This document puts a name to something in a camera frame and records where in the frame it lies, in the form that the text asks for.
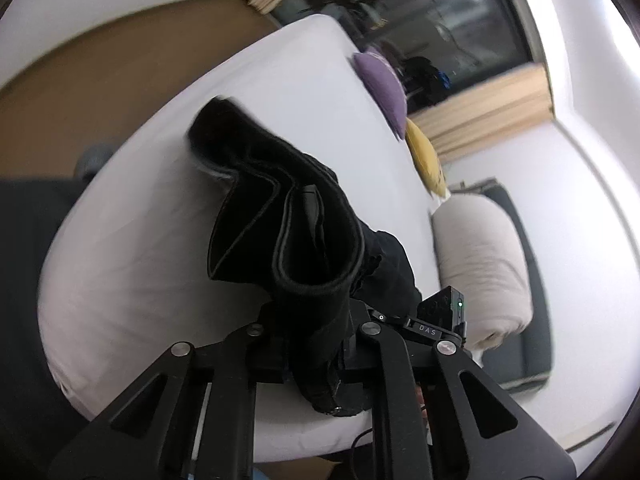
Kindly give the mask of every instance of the white bed sheet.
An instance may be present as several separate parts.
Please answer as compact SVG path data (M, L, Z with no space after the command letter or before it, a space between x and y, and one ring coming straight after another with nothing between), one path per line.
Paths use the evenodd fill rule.
M327 16L271 34L172 99L90 184L49 251L38 303L50 369L79 411L94 416L173 342L217 342L267 300L206 273L225 189L194 168L184 135L216 95L332 168L357 215L404 245L423 297L439 290L431 197L352 70L355 51ZM370 425L367 413L316 413L295 384L259 385L255 418L257 462L345 449Z

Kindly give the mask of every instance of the yellow pillow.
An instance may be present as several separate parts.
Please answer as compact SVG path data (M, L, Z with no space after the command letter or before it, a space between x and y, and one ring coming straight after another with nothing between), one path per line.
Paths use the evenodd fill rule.
M406 143L409 145L411 156L414 158L415 169L429 191L444 197L447 183L438 160L438 154L433 149L431 141L415 123L406 120Z

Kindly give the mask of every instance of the silver screw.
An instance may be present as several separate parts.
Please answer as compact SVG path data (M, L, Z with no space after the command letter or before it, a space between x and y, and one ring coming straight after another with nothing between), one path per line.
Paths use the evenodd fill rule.
M189 352L191 352L191 345L184 341L180 341L171 347L171 353L176 357L183 357Z
M373 321L368 321L362 324L360 330L362 330L367 335L376 335L380 333L380 325L378 323L374 323Z
M438 352L444 355L453 355L456 353L456 345L451 341L438 341L436 348Z
M258 337L259 335L262 335L262 332L264 331L264 328L262 327L261 324L259 323L251 323L251 325L249 325L246 328L246 332L248 333L248 335L250 335L251 337Z

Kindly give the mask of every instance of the window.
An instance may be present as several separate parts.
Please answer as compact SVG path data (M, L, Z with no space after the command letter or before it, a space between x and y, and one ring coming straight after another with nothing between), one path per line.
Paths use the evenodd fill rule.
M283 0L273 16L286 24L317 12L385 55L410 113L531 60L510 0Z

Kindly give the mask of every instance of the black cable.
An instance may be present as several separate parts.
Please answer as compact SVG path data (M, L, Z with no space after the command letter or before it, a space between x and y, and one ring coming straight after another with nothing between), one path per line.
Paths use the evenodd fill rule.
M421 412L423 412L426 409L427 409L427 407L424 404L422 406L420 406L420 411ZM351 469L351 476L353 476L353 480L359 480L358 479L358 475L356 474L356 465L355 465L355 462L354 462L356 444L358 443L358 441L363 436L368 435L372 431L373 431L373 428L369 428L368 430L363 431L361 434L359 434L356 438L353 439L353 443L351 444L351 450L350 450L350 453L349 453L349 468Z

